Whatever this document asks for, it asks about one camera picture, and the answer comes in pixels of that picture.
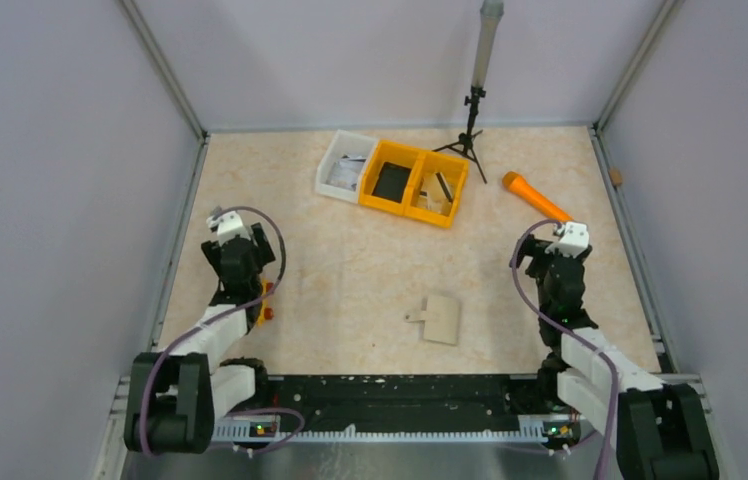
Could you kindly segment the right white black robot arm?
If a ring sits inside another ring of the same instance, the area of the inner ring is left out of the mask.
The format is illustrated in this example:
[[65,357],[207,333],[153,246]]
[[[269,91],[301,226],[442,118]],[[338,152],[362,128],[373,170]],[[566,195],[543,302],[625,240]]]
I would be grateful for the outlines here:
[[602,438],[595,476],[605,478],[616,462],[625,479],[717,479],[720,467],[698,391],[671,383],[629,360],[583,306],[585,260],[562,241],[525,233],[510,267],[529,264],[542,342],[550,354],[536,385],[539,404],[550,412],[568,406]]

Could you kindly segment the beige card holder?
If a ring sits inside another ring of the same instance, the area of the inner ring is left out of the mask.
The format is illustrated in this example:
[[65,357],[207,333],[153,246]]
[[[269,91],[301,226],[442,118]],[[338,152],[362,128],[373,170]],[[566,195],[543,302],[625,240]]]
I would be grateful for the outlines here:
[[456,346],[459,342],[461,302],[444,295],[428,295],[419,309],[404,315],[407,323],[420,323],[426,342]]

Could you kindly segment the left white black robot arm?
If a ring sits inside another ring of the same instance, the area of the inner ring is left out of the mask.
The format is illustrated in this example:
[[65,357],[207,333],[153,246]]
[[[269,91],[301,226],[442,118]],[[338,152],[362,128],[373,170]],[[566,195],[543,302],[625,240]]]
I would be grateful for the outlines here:
[[217,420],[235,406],[258,413],[269,404],[270,386],[259,360],[227,360],[225,353],[264,318],[273,283],[264,268],[276,256],[259,223],[235,215],[211,222],[213,240],[201,251],[217,286],[200,319],[158,352],[132,363],[123,441],[144,454],[207,450]]

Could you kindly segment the beige card with grey stripe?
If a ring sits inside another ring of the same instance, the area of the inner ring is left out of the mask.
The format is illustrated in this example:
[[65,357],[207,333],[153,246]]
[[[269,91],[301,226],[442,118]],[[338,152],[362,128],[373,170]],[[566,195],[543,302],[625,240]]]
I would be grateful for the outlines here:
[[448,203],[452,203],[454,201],[454,195],[451,185],[448,183],[446,176],[442,172],[436,172],[434,174],[434,178],[438,182],[438,190],[440,192],[439,196],[443,198]]

